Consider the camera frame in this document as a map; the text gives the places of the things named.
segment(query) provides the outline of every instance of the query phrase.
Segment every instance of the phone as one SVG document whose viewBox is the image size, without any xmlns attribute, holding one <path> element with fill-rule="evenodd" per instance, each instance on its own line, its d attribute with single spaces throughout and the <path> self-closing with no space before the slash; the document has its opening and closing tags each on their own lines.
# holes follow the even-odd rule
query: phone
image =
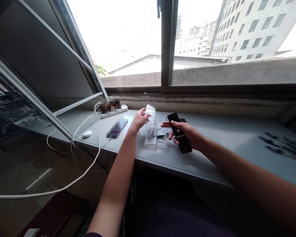
<svg viewBox="0 0 296 237">
<path fill-rule="evenodd" d="M 107 138 L 118 138 L 119 134 L 128 123 L 128 119 L 122 118 L 119 119 L 114 126 L 110 129 L 110 131 L 106 134 Z"/>
</svg>

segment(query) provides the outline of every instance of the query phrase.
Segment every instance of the tree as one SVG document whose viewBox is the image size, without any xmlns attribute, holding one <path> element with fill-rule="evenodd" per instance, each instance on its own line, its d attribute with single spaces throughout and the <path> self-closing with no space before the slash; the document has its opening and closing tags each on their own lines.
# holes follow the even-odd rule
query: tree
<svg viewBox="0 0 296 237">
<path fill-rule="evenodd" d="M 104 67 L 98 65 L 97 63 L 94 63 L 94 66 L 99 76 L 106 76 L 108 74 Z"/>
</svg>

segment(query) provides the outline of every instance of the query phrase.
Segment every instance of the building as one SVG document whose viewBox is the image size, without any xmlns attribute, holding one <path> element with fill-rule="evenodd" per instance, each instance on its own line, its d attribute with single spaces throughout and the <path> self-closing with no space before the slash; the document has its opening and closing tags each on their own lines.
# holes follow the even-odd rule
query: building
<svg viewBox="0 0 296 237">
<path fill-rule="evenodd" d="M 182 18 L 182 15 L 178 14 L 178 17 L 177 17 L 177 29 L 176 29 L 176 32 L 175 32 L 175 39 L 176 40 L 179 40 L 182 37 L 182 30 L 181 30 L 181 20 L 182 19 L 181 18 Z"/>
<path fill-rule="evenodd" d="M 174 56 L 173 70 L 226 64 L 229 60 L 230 58 L 225 57 Z M 108 73 L 110 76 L 121 76 L 152 72 L 161 72 L 161 55 L 146 55 L 120 68 L 109 71 Z"/>
<path fill-rule="evenodd" d="M 296 0 L 224 0 L 210 56 L 268 58 L 296 23 Z"/>
<path fill-rule="evenodd" d="M 87 46 L 86 46 L 86 49 L 88 50 L 88 53 L 89 53 L 89 55 L 90 55 L 90 58 L 91 58 L 91 60 L 92 60 L 92 62 L 93 62 L 93 64 L 94 64 L 94 63 L 95 63 L 95 59 L 94 59 L 93 54 L 91 53 L 90 46 L 87 45 Z"/>
<path fill-rule="evenodd" d="M 174 55 L 198 57 L 208 55 L 217 21 L 194 26 L 186 39 L 176 40 Z"/>
</svg>

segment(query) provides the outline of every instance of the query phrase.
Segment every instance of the sky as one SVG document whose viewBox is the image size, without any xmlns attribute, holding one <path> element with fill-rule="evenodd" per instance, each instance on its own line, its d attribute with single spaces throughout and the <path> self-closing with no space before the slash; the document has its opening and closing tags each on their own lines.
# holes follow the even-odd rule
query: sky
<svg viewBox="0 0 296 237">
<path fill-rule="evenodd" d="M 86 45 L 107 70 L 147 54 L 161 54 L 157 0 L 67 0 Z M 222 0 L 179 0 L 183 37 L 218 18 Z"/>
</svg>

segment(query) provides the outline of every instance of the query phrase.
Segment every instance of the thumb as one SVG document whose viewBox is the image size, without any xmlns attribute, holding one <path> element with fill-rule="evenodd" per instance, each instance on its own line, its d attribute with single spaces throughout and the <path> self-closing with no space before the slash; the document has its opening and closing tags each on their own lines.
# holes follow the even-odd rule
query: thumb
<svg viewBox="0 0 296 237">
<path fill-rule="evenodd" d="M 177 128 L 180 128 L 180 129 L 184 130 L 183 124 L 180 123 L 180 122 L 176 122 L 176 121 L 173 121 L 173 120 L 172 120 L 172 121 L 171 121 L 171 124 L 172 124 L 173 126 L 177 127 Z"/>
</svg>

